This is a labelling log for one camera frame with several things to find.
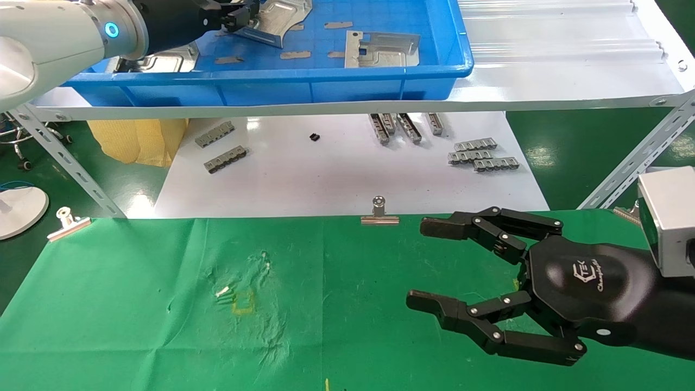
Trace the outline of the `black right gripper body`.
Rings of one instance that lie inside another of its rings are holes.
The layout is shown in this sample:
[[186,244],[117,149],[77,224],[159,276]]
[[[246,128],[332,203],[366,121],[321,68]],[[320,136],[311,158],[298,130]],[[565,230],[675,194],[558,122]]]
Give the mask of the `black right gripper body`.
[[693,278],[663,277],[648,250],[549,237],[529,248],[524,289],[552,336],[693,360]]

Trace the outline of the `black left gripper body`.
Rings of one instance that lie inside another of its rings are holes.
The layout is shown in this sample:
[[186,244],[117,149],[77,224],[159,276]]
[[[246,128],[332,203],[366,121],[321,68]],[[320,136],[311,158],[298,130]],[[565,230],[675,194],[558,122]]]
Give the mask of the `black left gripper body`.
[[144,56],[185,46],[222,26],[216,1],[134,1],[147,32]]

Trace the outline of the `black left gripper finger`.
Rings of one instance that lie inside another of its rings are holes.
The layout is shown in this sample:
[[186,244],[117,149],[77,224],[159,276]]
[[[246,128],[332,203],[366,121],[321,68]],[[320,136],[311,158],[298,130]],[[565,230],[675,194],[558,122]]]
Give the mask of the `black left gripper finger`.
[[202,1],[205,10],[218,10],[221,12],[233,12],[243,8],[255,7],[256,1]]
[[221,25],[229,32],[247,27],[252,19],[256,19],[259,10],[222,10]]

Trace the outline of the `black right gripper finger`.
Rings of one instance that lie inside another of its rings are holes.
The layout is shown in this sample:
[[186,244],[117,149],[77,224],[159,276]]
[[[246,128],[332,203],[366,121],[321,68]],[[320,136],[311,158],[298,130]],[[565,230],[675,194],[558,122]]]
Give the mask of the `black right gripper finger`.
[[504,331],[497,323],[531,314],[534,299],[518,291],[479,304],[467,304],[445,295],[410,290],[406,305],[434,315],[444,331],[468,336],[489,355],[523,361],[573,366],[587,352],[574,333],[551,332],[542,336],[530,332]]
[[520,237],[541,242],[563,233],[560,220],[524,211],[490,207],[477,212],[455,211],[448,218],[425,217],[420,233],[425,237],[471,240],[509,264],[528,260],[528,245]]

